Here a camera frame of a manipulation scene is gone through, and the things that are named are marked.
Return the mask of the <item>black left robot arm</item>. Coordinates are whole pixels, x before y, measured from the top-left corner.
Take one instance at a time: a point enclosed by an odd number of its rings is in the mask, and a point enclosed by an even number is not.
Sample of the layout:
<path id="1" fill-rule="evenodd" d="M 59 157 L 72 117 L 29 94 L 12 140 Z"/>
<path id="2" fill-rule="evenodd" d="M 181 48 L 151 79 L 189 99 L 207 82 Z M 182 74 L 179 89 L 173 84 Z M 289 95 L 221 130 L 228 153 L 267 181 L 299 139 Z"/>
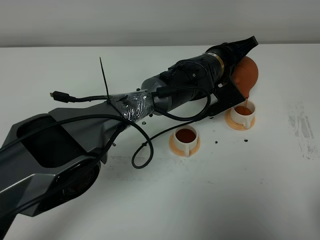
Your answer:
<path id="1" fill-rule="evenodd" d="M 253 83 L 236 74 L 257 45 L 250 37 L 212 46 L 130 93 L 76 98 L 52 92 L 55 101 L 97 104 L 56 108 L 11 127 L 0 150 L 0 236 L 16 215 L 34 217 L 86 192 L 118 135 L 143 118 L 163 115 L 182 127 L 242 103 Z"/>

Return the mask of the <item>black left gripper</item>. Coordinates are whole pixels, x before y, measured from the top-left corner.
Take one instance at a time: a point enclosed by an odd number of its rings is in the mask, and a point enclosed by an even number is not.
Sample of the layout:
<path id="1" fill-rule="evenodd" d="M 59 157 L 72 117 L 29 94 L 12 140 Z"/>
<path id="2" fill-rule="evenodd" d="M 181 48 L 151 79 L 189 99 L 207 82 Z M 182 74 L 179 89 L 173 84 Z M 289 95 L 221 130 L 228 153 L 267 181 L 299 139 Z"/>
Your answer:
<path id="1" fill-rule="evenodd" d="M 236 42 L 225 42 L 210 47 L 204 52 L 208 58 L 210 77 L 212 80 L 225 80 L 230 77 L 237 64 L 256 46 L 255 36 Z"/>

